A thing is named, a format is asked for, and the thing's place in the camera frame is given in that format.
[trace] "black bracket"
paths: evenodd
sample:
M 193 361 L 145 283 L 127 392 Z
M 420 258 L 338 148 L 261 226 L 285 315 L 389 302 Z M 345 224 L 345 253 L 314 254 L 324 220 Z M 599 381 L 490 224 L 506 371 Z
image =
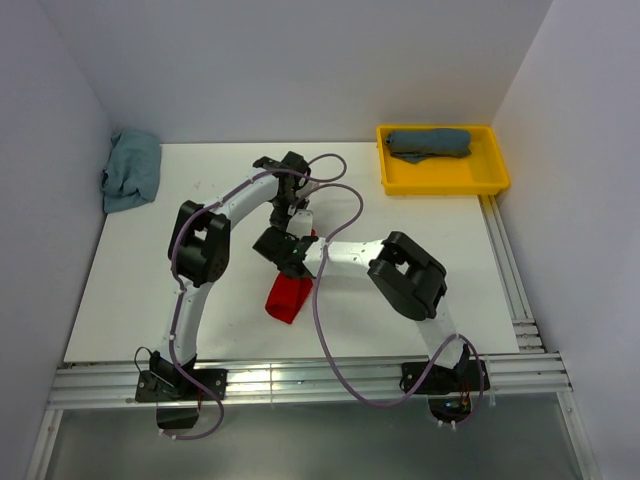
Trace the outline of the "black bracket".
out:
M 480 375 L 478 372 L 478 364 L 475 360 L 465 362 L 461 371 L 456 368 L 449 369 L 438 365 L 434 365 L 431 371 L 424 379 L 422 384 L 416 390 L 417 395 L 447 395 L 452 392 L 459 392 L 460 387 L 466 382 L 470 392 L 480 391 Z M 489 383 L 489 375 L 487 366 L 484 361 L 480 361 L 482 372 L 484 374 L 484 390 L 491 388 Z M 416 384 L 416 381 L 424 372 L 427 362 L 407 362 L 402 364 L 402 378 L 400 379 L 400 388 L 406 393 Z
M 313 278 L 304 266 L 307 250 L 318 237 L 295 237 L 276 227 L 267 228 L 253 245 L 253 249 L 274 263 L 289 278 Z
M 278 162 L 269 157 L 262 157 L 253 163 L 255 168 L 264 168 L 265 170 L 292 170 L 297 173 L 309 175 L 311 169 L 302 155 L 295 152 L 288 152 L 283 159 Z M 274 173 L 278 178 L 278 194 L 271 199 L 273 211 L 269 217 L 271 226 L 280 230 L 286 230 L 289 224 L 289 208 L 296 206 L 297 209 L 306 208 L 309 200 L 299 201 L 296 192 L 306 185 L 301 182 L 300 177 L 290 173 L 278 172 Z
M 189 373 L 195 380 L 216 394 L 220 400 L 224 399 L 227 387 L 227 370 L 222 368 L 199 368 L 191 370 Z M 180 398 L 176 398 L 167 393 L 164 386 L 165 382 L 163 380 L 153 375 L 149 370 L 143 370 L 138 376 L 136 403 L 198 401 L 200 399 L 200 392 L 196 387 L 188 389 Z M 211 399 L 205 397 L 203 400 L 209 401 Z
M 169 244 L 169 259 L 183 225 L 203 207 L 203 204 L 191 200 L 180 206 Z M 204 240 L 196 235 L 196 231 L 203 230 L 206 230 Z M 191 280 L 195 287 L 218 280 L 229 264 L 230 238 L 231 221 L 225 215 L 211 212 L 200 215 L 187 229 L 178 245 L 178 274 Z
M 367 274 L 399 314 L 411 320 L 436 318 L 447 291 L 447 271 L 433 256 L 402 232 L 391 232 Z M 405 273 L 399 265 L 407 264 Z

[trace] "white table surface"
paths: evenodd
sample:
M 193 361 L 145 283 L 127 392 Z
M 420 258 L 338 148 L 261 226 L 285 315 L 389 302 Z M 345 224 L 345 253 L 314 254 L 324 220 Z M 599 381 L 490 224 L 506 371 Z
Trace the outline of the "white table surface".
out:
M 347 160 L 343 181 L 366 204 L 360 220 L 339 239 L 366 241 L 404 231 L 447 269 L 445 298 L 458 331 L 481 353 L 519 351 L 476 197 L 387 197 L 375 143 L 189 144 L 163 146 L 154 203 L 107 217 L 65 361 L 125 361 L 140 345 L 154 349 L 175 301 L 167 247 L 180 205 L 223 193 L 257 158 L 279 160 L 289 150 L 307 159 L 336 152 Z M 326 159 L 314 164 L 313 173 L 325 177 L 338 169 L 336 160 Z M 350 195 L 327 189 L 312 197 L 319 235 L 353 214 L 357 203 Z M 323 356 L 310 301 L 293 325 L 264 311 L 277 271 L 252 245 L 268 226 L 270 208 L 261 206 L 232 232 L 229 267 L 213 287 L 200 325 L 200 359 Z M 323 279 L 320 314 L 336 356 L 425 354 L 414 322 L 397 314 L 368 279 Z

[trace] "light blue cloth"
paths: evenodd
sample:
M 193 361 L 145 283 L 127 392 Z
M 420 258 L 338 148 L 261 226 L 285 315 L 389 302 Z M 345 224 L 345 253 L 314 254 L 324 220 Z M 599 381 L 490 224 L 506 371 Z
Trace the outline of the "light blue cloth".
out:
M 102 172 L 105 213 L 153 202 L 160 185 L 160 142 L 153 135 L 124 129 L 111 137 L 111 155 Z
M 425 158 L 457 157 L 471 155 L 471 134 L 457 128 L 433 130 L 394 130 L 385 139 L 389 153 L 409 163 Z

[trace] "gray cloth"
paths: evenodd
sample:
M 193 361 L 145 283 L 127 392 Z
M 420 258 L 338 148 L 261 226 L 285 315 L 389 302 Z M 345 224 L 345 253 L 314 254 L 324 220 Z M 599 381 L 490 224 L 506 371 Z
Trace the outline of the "gray cloth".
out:
M 394 130 L 387 135 L 385 143 L 392 157 L 409 163 L 432 157 L 462 158 L 471 155 L 471 134 L 456 128 Z
M 111 155 L 102 172 L 105 213 L 153 202 L 160 185 L 160 142 L 153 135 L 125 129 L 111 137 Z

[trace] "red object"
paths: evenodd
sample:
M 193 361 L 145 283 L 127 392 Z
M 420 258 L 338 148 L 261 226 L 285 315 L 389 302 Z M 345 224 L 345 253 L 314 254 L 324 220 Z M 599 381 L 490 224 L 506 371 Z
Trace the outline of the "red object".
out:
M 311 230 L 311 235 L 315 234 L 315 230 Z M 311 288 L 313 280 L 310 278 L 289 278 L 279 273 L 273 282 L 264 309 L 273 318 L 291 325 L 309 296 Z

